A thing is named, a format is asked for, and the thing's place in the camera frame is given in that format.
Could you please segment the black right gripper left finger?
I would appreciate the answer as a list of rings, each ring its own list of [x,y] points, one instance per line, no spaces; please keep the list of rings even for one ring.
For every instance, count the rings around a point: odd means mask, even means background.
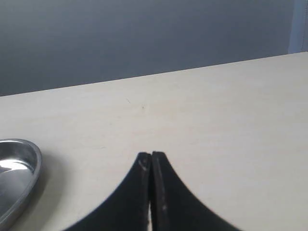
[[[148,230],[151,155],[138,153],[131,169],[114,192],[68,231]]]

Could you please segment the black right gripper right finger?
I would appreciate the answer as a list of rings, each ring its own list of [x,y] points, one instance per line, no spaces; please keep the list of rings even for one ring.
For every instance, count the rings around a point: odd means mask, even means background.
[[[154,231],[236,231],[182,182],[164,152],[152,153]]]

